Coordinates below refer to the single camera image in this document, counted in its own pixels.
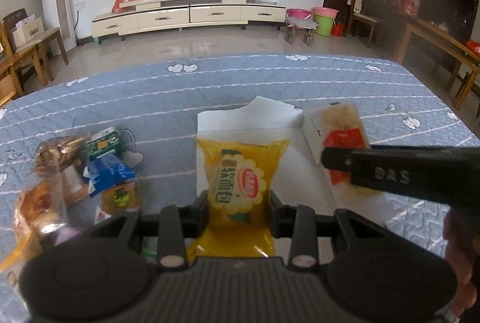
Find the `right hand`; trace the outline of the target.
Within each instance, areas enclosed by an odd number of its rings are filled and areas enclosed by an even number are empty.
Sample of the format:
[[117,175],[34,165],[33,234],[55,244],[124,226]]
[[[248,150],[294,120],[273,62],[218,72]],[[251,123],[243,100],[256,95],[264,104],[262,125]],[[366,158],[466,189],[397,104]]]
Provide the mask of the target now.
[[478,288],[472,278],[479,256],[479,235],[473,235],[467,219],[451,208],[445,217],[443,238],[447,242],[445,260],[452,266],[457,280],[451,311],[455,316],[462,317],[465,311],[473,308],[478,298]]

